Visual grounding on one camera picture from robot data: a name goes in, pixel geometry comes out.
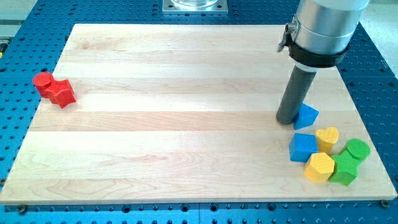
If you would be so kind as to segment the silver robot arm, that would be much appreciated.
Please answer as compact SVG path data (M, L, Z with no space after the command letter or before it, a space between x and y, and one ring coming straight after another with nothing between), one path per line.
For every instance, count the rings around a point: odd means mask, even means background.
M306 72L338 65L368 4L369 0L300 0L277 51L288 47L295 66Z

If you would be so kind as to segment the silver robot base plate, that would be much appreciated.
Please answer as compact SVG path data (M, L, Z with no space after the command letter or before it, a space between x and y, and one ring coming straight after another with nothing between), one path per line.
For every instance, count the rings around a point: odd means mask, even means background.
M162 0L163 14L201 14L228 12L227 0Z

